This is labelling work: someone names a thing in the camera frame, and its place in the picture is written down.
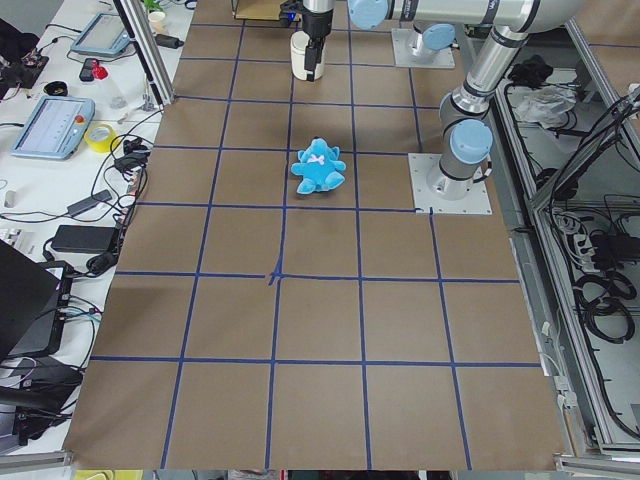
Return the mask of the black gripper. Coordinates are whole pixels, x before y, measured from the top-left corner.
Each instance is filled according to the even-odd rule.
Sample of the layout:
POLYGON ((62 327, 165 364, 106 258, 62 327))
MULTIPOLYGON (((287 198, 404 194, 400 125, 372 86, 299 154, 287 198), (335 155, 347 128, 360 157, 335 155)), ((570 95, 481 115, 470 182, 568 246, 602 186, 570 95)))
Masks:
POLYGON ((303 1, 302 28, 309 36, 304 52, 306 81, 315 81, 322 75, 323 48, 331 33, 333 12, 333 0, 303 1))

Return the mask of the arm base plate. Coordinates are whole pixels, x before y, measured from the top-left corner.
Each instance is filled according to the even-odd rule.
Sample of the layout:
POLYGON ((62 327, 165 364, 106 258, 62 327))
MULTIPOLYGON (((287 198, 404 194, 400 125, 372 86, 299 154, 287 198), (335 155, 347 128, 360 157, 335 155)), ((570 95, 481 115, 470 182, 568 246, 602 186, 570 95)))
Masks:
POLYGON ((471 179, 453 180, 440 170, 440 154, 410 153, 409 172, 418 214, 491 215, 492 208, 478 166, 471 179))
POLYGON ((453 32, 440 34, 425 30, 394 28, 391 31, 394 60, 397 67, 453 69, 455 61, 451 45, 453 32))

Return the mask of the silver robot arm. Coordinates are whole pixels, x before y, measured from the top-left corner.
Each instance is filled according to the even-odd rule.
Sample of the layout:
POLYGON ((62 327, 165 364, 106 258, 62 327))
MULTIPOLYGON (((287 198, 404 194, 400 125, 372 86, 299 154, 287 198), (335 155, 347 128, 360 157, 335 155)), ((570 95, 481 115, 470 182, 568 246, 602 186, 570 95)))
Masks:
POLYGON ((443 153, 439 168, 456 181, 473 177, 493 143, 482 118, 516 54, 533 33, 563 25, 580 1, 391 1, 389 19, 489 25, 491 31, 464 82, 443 99, 443 153))
MULTIPOLYGON (((324 46, 331 33, 333 1, 295 1, 281 5, 281 18, 292 20, 299 15, 306 40, 302 42, 301 78, 313 82, 322 74, 318 71, 324 62, 324 46)), ((452 69, 455 67, 451 46, 455 41, 455 27, 449 23, 436 23, 418 18, 416 1, 403 1, 395 11, 393 1, 350 1, 348 14, 351 22, 362 30, 371 30, 380 23, 396 18, 410 22, 408 29, 391 31, 395 65, 406 68, 452 69)))

